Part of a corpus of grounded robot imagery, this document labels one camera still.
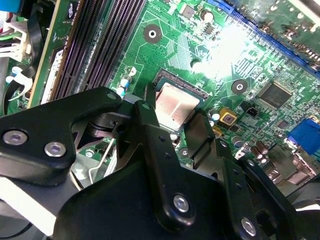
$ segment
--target small black component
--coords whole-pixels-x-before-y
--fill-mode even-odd
[[[150,44],[157,44],[162,38],[162,32],[158,25],[150,24],[143,32],[144,39]]]
[[[234,133],[236,133],[236,132],[239,130],[239,127],[236,126],[236,125],[233,125],[232,127],[230,127],[229,130],[232,131],[232,132],[234,132]]]
[[[251,104],[247,101],[243,101],[241,104],[240,104],[240,107],[242,108],[242,110],[249,114],[251,117],[253,118],[256,118],[259,111],[255,108],[255,105],[254,104]]]
[[[248,83],[244,79],[239,79],[233,82],[231,91],[236,95],[241,95],[248,89]]]
[[[214,30],[214,28],[213,28],[211,25],[209,25],[209,26],[206,28],[205,33],[208,34],[208,35],[210,35],[210,34],[212,34],[213,30]]]
[[[269,83],[258,94],[258,97],[274,110],[281,108],[291,96],[289,91],[279,86],[277,83]]]
[[[180,148],[178,155],[181,159],[188,159],[189,158],[188,148],[186,147]]]
[[[187,19],[191,19],[194,14],[195,14],[195,10],[192,7],[190,7],[189,5],[187,5],[182,12],[182,15],[184,17],[186,17]]]
[[[65,16],[66,20],[74,19],[76,12],[77,12],[77,7],[78,7],[78,3],[76,1],[69,2],[68,8],[67,8],[67,13]]]
[[[289,123],[287,121],[281,120],[277,127],[280,129],[285,129],[288,125],[289,125]]]

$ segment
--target blue pcie slot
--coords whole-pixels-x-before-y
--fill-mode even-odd
[[[282,43],[275,40],[273,37],[269,36],[268,34],[261,31],[255,24],[253,24],[251,21],[246,19],[241,13],[237,12],[234,7],[229,5],[223,0],[207,0],[207,2],[215,7],[218,7],[222,10],[224,10],[229,16],[232,16],[236,18],[237,20],[241,21],[248,27],[250,27],[255,34],[262,37],[265,41],[267,41],[269,44],[271,44],[273,47],[278,49],[282,54],[284,54],[287,58],[295,62],[299,67],[306,70],[308,73],[312,74],[316,78],[320,79],[320,72],[314,70],[312,67],[309,66],[309,64],[301,59],[299,56],[297,56],[294,52],[287,49]]]

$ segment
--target green circuit board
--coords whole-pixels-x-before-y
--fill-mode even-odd
[[[288,49],[320,68],[319,27],[300,11],[295,0],[227,0],[238,12],[283,43]]]
[[[55,3],[52,21],[33,84],[29,108],[49,101],[79,2],[79,0],[57,0]]]
[[[200,19],[203,9],[214,15],[210,32],[206,32],[208,24]],[[161,29],[157,43],[146,41],[145,29],[150,25]],[[201,72],[192,69],[194,59],[201,60]],[[136,73],[126,94],[143,97],[146,85],[164,69],[208,94],[202,106],[205,111],[229,108],[236,113],[236,131],[230,126],[217,125],[223,132],[221,138],[232,146],[234,136],[241,136],[248,146],[256,140],[268,147],[283,144],[287,133],[302,119],[310,115],[320,118],[318,79],[255,35],[248,26],[205,1],[148,0],[108,87],[116,91],[121,79],[133,68]],[[240,95],[232,91],[237,80],[248,84]],[[259,97],[270,83],[289,93],[278,109]],[[240,107],[243,101],[255,104],[258,110],[255,118]],[[182,141],[177,151],[184,144]]]

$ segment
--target chip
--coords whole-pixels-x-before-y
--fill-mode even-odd
[[[260,100],[274,110],[281,108],[291,96],[292,94],[288,90],[276,82],[269,83],[258,94]]]
[[[209,26],[206,28],[205,33],[208,34],[208,35],[210,35],[210,34],[212,34],[213,30],[214,30],[214,28],[213,28],[211,25],[209,25]]]
[[[285,129],[288,125],[289,125],[289,123],[287,121],[281,120],[277,127],[280,129]]]
[[[196,97],[166,82],[156,94],[155,113],[161,125],[178,131],[199,103]]]
[[[189,5],[186,5],[183,12],[182,12],[182,15],[184,17],[186,17],[187,19],[191,19],[194,14],[195,14],[195,10],[192,7],[190,7]]]

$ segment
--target black microchip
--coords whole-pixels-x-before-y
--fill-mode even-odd
[[[289,100],[291,94],[280,86],[272,83],[263,89],[258,96],[261,100],[278,110]]]
[[[233,125],[232,127],[230,127],[230,129],[229,129],[230,131],[232,131],[232,132],[234,132],[234,133],[236,133],[238,130],[239,130],[239,127],[238,126],[235,126],[235,125]]]
[[[208,35],[210,35],[210,34],[213,32],[213,30],[214,30],[214,28],[213,28],[211,25],[209,25],[209,26],[206,28],[205,33],[208,34]]]
[[[189,5],[187,5],[182,12],[182,15],[185,16],[187,19],[191,19],[194,14],[195,14],[195,10]]]
[[[69,2],[67,13],[66,13],[67,20],[74,19],[77,12],[77,7],[78,7],[78,3],[76,1]]]
[[[277,127],[280,129],[285,129],[288,125],[289,125],[289,123],[287,121],[282,120],[281,122],[279,122]]]

